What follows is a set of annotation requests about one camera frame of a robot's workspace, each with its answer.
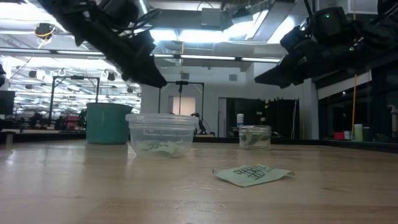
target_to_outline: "computer monitor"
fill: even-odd
[[[0,114],[12,115],[14,114],[14,91],[0,90]]]

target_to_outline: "red object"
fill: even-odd
[[[336,140],[344,140],[344,133],[334,133]]]

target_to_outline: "green cup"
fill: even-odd
[[[125,144],[129,137],[126,115],[132,107],[114,103],[88,103],[86,139],[89,144]]]

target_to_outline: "table surface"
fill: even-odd
[[[326,146],[194,144],[136,157],[85,141],[0,148],[1,224],[397,223],[398,155]],[[213,169],[264,164],[295,177],[238,187]]]

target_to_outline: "white bottle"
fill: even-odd
[[[244,120],[244,115],[243,114],[238,114],[236,116],[236,126],[237,127],[243,126],[243,120]]]

